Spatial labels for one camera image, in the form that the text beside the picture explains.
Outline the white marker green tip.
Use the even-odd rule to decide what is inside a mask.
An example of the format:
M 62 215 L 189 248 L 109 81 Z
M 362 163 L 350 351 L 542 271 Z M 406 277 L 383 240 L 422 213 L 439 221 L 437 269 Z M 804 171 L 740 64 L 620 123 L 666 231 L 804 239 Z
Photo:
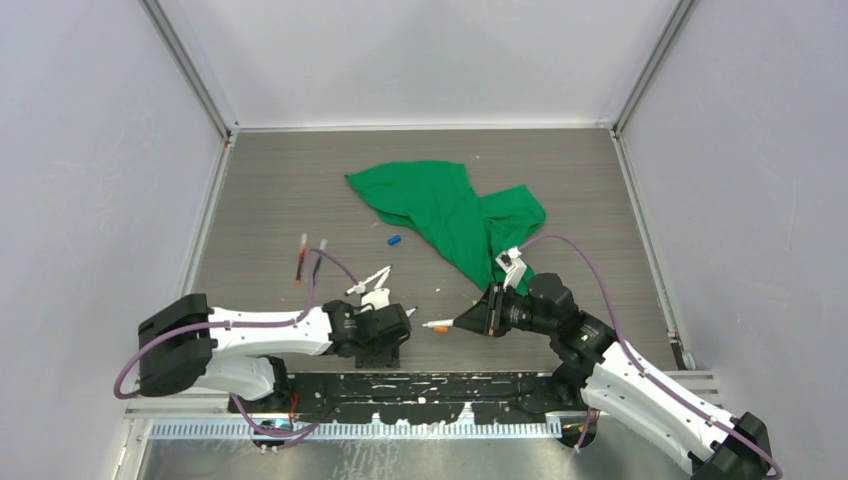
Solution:
M 453 326 L 453 321 L 451 319 L 448 320 L 434 320 L 428 321 L 422 324 L 423 328 L 434 329 L 434 330 L 447 330 Z

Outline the red orange pen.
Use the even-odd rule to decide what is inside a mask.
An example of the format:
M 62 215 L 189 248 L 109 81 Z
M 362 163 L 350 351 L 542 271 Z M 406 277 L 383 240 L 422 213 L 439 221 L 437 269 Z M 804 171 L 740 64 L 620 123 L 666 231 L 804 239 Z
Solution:
M 307 253 L 307 246 L 308 246 L 308 234 L 303 233 L 300 237 L 300 242 L 299 242 L 298 261 L 297 261 L 296 274 L 295 274 L 295 285 L 297 287 L 299 287 L 301 285 L 301 282 L 302 282 L 302 275 L 303 275 L 303 268 L 304 268 L 304 263 L 305 263 L 305 256 L 306 256 L 306 253 Z

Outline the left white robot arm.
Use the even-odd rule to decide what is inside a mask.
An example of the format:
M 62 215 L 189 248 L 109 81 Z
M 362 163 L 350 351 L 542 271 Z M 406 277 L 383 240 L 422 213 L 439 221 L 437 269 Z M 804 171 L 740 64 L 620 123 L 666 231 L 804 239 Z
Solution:
M 409 339 L 410 310 L 385 289 L 361 305 L 333 300 L 303 313 L 240 312 L 186 295 L 138 327 L 139 393 L 164 397 L 192 387 L 236 394 L 265 411 L 285 409 L 291 385 L 276 354 L 374 356 Z

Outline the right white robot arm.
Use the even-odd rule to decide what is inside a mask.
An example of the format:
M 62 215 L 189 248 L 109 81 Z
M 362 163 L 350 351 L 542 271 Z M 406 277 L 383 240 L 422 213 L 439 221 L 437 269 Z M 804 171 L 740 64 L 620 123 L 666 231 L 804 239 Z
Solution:
M 585 405 L 638 433 L 693 479 L 764 479 L 773 468 L 765 424 L 734 416 L 655 369 L 615 330 L 582 310 L 553 273 L 528 291 L 493 283 L 453 327 L 487 337 L 517 329 L 548 338 L 561 364 L 555 396 L 567 410 Z

